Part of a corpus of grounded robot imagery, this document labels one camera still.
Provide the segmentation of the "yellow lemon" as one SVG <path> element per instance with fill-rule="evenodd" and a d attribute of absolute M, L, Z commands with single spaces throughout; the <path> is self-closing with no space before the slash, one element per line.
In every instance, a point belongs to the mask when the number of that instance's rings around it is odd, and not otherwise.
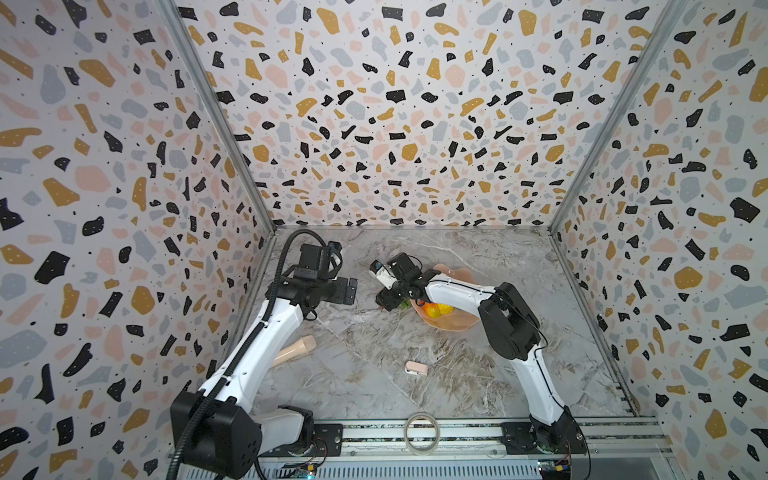
<path fill-rule="evenodd" d="M 453 312 L 454 308 L 446 304 L 438 304 L 437 308 L 441 315 L 447 315 Z"/>

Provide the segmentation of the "pink faceted fruit bowl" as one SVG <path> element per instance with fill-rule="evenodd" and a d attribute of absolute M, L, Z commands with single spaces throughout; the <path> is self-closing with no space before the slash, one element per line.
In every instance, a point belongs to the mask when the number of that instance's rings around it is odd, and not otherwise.
<path fill-rule="evenodd" d="M 453 280 L 475 284 L 475 280 L 472 275 L 472 272 L 468 268 L 462 267 L 458 269 L 450 269 L 448 266 L 444 264 L 436 264 L 434 266 L 434 269 L 438 270 L 442 274 L 447 275 Z M 439 318 L 433 319 L 428 317 L 424 313 L 423 311 L 423 306 L 425 305 L 424 302 L 414 301 L 414 300 L 411 300 L 411 302 L 412 302 L 412 308 L 424 320 L 424 322 L 430 325 L 431 327 L 439 330 L 449 331 L 449 332 L 462 332 L 470 329 L 480 321 L 480 318 L 478 316 L 472 315 L 470 313 L 467 313 L 457 308 L 454 308 L 453 312 L 450 314 L 441 315 Z"/>

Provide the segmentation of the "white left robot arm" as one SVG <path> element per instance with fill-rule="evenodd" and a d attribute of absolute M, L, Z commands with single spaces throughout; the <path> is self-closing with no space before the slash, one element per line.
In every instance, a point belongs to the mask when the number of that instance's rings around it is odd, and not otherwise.
<path fill-rule="evenodd" d="M 167 478 L 189 465 L 241 479 L 261 455 L 275 449 L 315 451 L 311 411 L 283 405 L 259 418 L 251 410 L 258 389 L 286 340 L 323 303 L 351 305 L 358 282 L 287 278 L 275 300 L 266 300 L 235 350 L 195 392 L 180 392 L 170 407 L 174 452 Z"/>

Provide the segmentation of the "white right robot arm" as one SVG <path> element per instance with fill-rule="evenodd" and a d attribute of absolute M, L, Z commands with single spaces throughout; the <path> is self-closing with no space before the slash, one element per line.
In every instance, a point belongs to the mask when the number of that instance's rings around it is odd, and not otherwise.
<path fill-rule="evenodd" d="M 543 352 L 548 341 L 540 323 L 512 284 L 490 287 L 457 280 L 436 269 L 421 269 L 405 253 L 387 262 L 375 260 L 369 270 L 383 286 L 376 303 L 387 311 L 412 300 L 478 317 L 490 347 L 510 362 L 522 386 L 534 447 L 553 454 L 587 451 L 586 437 L 547 370 Z"/>

